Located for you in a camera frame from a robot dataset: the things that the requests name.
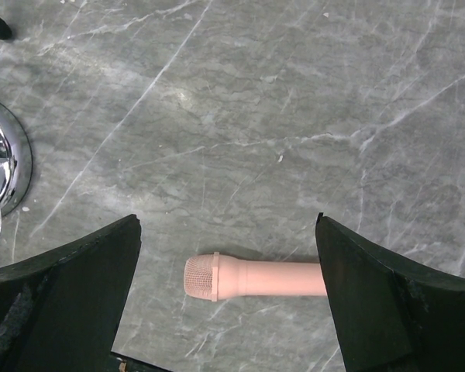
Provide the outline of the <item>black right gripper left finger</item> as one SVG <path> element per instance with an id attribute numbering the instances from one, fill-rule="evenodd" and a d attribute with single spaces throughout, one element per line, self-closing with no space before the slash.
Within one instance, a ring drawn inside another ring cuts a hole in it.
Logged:
<path id="1" fill-rule="evenodd" d="M 0 267 L 0 371 L 103 371 L 140 248 L 128 215 Z"/>

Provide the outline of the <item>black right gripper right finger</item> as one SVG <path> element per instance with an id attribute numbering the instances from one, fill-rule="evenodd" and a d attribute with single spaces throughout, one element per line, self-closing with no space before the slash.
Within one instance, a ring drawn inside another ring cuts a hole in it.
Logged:
<path id="1" fill-rule="evenodd" d="M 315 237 L 348 371 L 465 371 L 465 278 L 319 214 Z"/>

